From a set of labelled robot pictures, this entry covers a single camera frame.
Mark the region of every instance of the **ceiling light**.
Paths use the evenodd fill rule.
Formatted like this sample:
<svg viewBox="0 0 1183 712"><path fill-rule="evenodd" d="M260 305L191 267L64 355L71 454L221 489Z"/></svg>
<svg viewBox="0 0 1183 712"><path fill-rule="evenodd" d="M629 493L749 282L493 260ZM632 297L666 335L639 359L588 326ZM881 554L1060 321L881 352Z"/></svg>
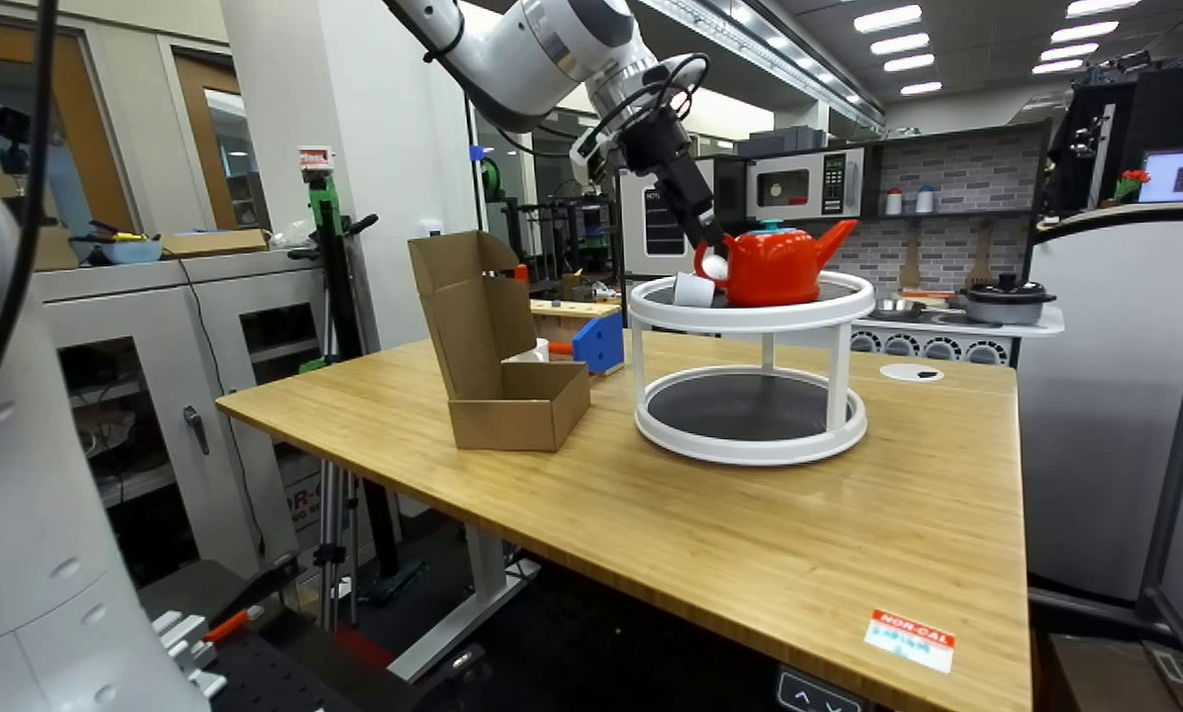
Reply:
<svg viewBox="0 0 1183 712"><path fill-rule="evenodd" d="M1075 5L1069 5L1069 19L1072 17L1100 17L1100 11L1118 11L1118 9L1134 9L1138 0L1075 0Z"/></svg>
<svg viewBox="0 0 1183 712"><path fill-rule="evenodd" d="M1075 44L1075 41L1093 41L1093 34L1109 34L1109 30L1114 30L1114 19L1075 24L1075 27L1054 30L1054 44Z"/></svg>
<svg viewBox="0 0 1183 712"><path fill-rule="evenodd" d="M1072 60L1072 54L1093 54L1100 44L1069 44L1069 48L1050 48L1039 50L1044 65L1056 65L1056 60Z"/></svg>
<svg viewBox="0 0 1183 712"><path fill-rule="evenodd" d="M755 11L753 11L749 5L734 5L734 9L730 9L730 19L741 19L741 24L753 24L753 17L755 17Z"/></svg>
<svg viewBox="0 0 1183 712"><path fill-rule="evenodd" d="M897 54L897 50L916 50L916 48L928 48L924 30L879 41L879 44L869 44L869 54Z"/></svg>
<svg viewBox="0 0 1183 712"><path fill-rule="evenodd" d="M905 83L902 95L935 95L940 83Z"/></svg>
<svg viewBox="0 0 1183 712"><path fill-rule="evenodd" d="M854 30L869 34L869 30L905 27L905 24L916 24L916 19L923 19L916 5L897 5L897 9L885 9L885 11L854 17Z"/></svg>
<svg viewBox="0 0 1183 712"><path fill-rule="evenodd" d="M1034 74L1060 74L1060 70L1080 70L1080 60L1065 60L1065 65L1036 65Z"/></svg>
<svg viewBox="0 0 1183 712"><path fill-rule="evenodd" d="M885 60L881 70L912 70L912 67L935 67L937 60L935 54L897 54L897 60Z"/></svg>

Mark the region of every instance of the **sticker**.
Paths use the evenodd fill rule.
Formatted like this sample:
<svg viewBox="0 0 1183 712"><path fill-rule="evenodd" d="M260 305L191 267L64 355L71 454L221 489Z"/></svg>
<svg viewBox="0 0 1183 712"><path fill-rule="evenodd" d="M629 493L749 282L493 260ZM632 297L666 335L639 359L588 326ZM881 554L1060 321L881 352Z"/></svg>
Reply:
<svg viewBox="0 0 1183 712"><path fill-rule="evenodd" d="M911 620L911 616L897 616L897 615L885 615L885 609L874 609L869 626L868 626L868 645L869 650L881 650L881 654L895 654L895 657L905 657L923 670L935 670L935 673L949 673L952 665L952 636L940 632L940 629L928 629L923 620Z"/></svg>
<svg viewBox="0 0 1183 712"><path fill-rule="evenodd" d="M303 147L302 169L336 169L336 153L330 147Z"/></svg>

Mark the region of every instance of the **door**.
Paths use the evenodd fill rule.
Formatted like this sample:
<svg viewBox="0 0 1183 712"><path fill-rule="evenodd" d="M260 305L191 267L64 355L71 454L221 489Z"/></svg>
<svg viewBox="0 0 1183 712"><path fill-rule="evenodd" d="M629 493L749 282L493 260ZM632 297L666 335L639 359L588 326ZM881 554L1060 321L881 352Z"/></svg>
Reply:
<svg viewBox="0 0 1183 712"><path fill-rule="evenodd" d="M219 230L270 230L260 168L229 60L179 54L179 78Z"/></svg>
<svg viewBox="0 0 1183 712"><path fill-rule="evenodd" d="M322 289L322 268L196 285L221 390L283 381L322 359ZM322 463L250 422L229 421L229 426L245 484L254 487L256 522L270 535L270 554L279 558L318 547Z"/></svg>
<svg viewBox="0 0 1183 712"><path fill-rule="evenodd" d="M75 433L137 584L195 558L260 571L187 289L45 305Z"/></svg>
<svg viewBox="0 0 1183 712"><path fill-rule="evenodd" d="M25 179L31 128L31 27L0 24L0 186ZM50 74L46 218L71 238L89 223L134 230L80 30L60 30Z"/></svg>

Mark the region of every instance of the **cabinet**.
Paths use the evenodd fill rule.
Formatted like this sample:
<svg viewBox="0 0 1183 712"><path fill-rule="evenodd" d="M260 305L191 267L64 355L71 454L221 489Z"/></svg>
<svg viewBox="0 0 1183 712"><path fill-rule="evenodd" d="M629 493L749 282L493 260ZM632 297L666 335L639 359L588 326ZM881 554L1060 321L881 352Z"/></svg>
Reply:
<svg viewBox="0 0 1183 712"><path fill-rule="evenodd" d="M54 301L45 321L130 578L148 584L195 558L256 572L187 289Z"/></svg>
<svg viewBox="0 0 1183 712"><path fill-rule="evenodd" d="M212 406L221 390L322 355L311 260L254 253L71 268L35 278L31 293L137 584L195 558L256 572L318 547L318 463Z"/></svg>

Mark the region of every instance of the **red kettle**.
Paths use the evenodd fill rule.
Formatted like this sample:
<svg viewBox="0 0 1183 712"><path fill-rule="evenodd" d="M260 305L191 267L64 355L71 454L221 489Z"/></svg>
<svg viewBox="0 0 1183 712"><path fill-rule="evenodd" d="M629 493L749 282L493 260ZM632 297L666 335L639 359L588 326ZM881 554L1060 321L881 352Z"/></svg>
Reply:
<svg viewBox="0 0 1183 712"><path fill-rule="evenodd" d="M707 243L697 244L697 274L716 282L728 305L800 305L817 301L817 268L860 230L860 223L835 223L823 238L808 230L766 230L723 238L728 278L703 274Z"/></svg>

